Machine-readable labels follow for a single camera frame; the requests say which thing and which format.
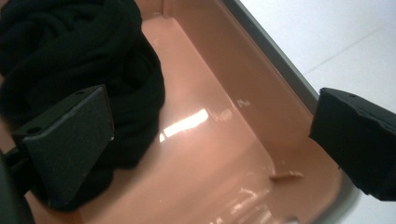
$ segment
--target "black plastic piece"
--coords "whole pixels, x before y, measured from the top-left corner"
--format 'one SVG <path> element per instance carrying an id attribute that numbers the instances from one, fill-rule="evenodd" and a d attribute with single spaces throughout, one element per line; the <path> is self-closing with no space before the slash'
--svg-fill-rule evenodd
<path id="1" fill-rule="evenodd" d="M 18 186 L 14 183 L 6 159 L 0 151 L 0 222 L 34 224 L 32 213 Z"/>
<path id="2" fill-rule="evenodd" d="M 93 166 L 113 133 L 105 86 L 75 92 L 20 127 L 12 135 L 17 147 L 0 153 L 1 223 L 34 223 L 23 198 L 31 188 L 63 210 L 102 192 L 112 169 Z"/>
<path id="3" fill-rule="evenodd" d="M 396 115 L 357 95 L 320 91 L 310 137 L 354 185 L 381 201 L 396 201 Z"/>
<path id="4" fill-rule="evenodd" d="M 57 208 L 74 198 L 113 133 L 106 88 L 97 86 L 66 97 L 12 136 Z"/>

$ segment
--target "gray edge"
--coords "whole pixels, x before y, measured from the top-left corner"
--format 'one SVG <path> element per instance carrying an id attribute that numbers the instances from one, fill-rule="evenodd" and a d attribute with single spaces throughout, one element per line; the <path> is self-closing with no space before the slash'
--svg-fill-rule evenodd
<path id="1" fill-rule="evenodd" d="M 221 2 L 230 10 L 256 45 L 268 57 L 282 77 L 285 78 L 308 110 L 315 115 L 318 104 L 318 93 L 306 81 L 286 54 L 239 0 L 221 0 Z M 360 192 L 347 175 L 344 174 L 341 191 L 334 203 L 314 223 L 334 223 L 356 205 L 359 196 Z"/>

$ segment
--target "tray floor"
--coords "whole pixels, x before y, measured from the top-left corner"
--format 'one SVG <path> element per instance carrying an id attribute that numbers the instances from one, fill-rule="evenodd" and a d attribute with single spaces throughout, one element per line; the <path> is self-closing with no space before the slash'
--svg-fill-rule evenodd
<path id="1" fill-rule="evenodd" d="M 270 221 L 274 165 L 237 106 L 176 20 L 154 17 L 143 31 L 162 61 L 161 133 L 137 169 L 117 171 L 80 210 L 84 223 Z"/>

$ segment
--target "small crumb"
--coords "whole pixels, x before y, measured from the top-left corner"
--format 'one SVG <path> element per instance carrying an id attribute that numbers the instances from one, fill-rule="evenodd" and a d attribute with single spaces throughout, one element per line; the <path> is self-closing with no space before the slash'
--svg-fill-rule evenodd
<path id="1" fill-rule="evenodd" d="M 283 180 L 283 179 L 301 178 L 301 177 L 304 177 L 304 175 L 298 171 L 289 171 L 285 173 L 269 175 L 269 178 L 271 180 Z"/>

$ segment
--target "white surface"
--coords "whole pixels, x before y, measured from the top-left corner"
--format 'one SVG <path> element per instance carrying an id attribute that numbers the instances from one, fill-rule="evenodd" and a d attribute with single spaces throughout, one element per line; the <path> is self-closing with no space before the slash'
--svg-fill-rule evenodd
<path id="1" fill-rule="evenodd" d="M 315 90 L 350 91 L 396 113 L 396 1 L 241 2 Z M 339 223 L 396 223 L 396 203 L 362 195 Z"/>

